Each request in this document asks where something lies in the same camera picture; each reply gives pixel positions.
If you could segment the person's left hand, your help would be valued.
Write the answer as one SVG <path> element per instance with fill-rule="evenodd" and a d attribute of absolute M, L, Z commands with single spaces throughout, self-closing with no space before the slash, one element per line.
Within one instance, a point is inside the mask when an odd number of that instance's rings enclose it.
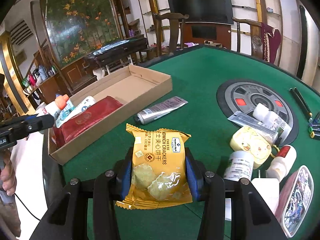
<path fill-rule="evenodd" d="M 7 195 L 12 196 L 16 191 L 16 174 L 14 167 L 11 162 L 11 152 L 9 150 L 4 150 L 1 152 L 1 157 L 4 161 L 4 168 L 1 171 L 1 181 L 3 181 L 3 189 L 6 191 Z"/>

